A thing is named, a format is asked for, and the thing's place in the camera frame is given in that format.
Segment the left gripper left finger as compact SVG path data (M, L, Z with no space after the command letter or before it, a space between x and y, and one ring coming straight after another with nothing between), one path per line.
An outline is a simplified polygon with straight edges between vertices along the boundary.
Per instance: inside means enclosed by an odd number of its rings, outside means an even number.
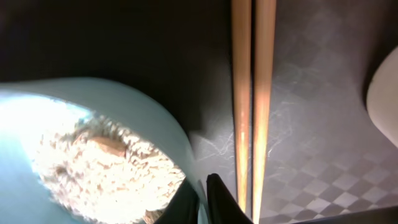
M155 224L197 224L198 195L185 179Z

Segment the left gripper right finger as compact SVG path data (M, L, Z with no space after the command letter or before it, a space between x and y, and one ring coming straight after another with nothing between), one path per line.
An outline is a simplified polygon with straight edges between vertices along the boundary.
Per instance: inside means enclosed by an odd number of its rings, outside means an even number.
M240 209L218 174L206 180L210 219L213 224L253 224Z

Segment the rice leftovers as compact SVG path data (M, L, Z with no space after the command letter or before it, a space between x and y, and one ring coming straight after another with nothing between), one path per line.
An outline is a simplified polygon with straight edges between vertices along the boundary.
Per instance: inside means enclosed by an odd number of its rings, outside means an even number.
M55 203L89 223L154 223L185 179L153 143L105 116L46 127L32 168Z

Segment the light blue bowl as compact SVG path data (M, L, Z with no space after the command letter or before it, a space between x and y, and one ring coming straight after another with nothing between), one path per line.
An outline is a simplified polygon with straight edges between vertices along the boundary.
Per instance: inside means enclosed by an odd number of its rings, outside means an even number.
M50 96L93 109L125 124L153 142L184 171L196 192L198 223L210 223L208 202L196 168L191 144L177 120L141 91L101 78L52 78L8 82L2 90Z

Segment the white cup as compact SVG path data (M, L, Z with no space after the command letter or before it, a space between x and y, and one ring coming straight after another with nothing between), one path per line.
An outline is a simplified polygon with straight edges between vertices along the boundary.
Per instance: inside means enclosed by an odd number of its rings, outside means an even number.
M376 70L366 96L375 127L397 147L397 47Z

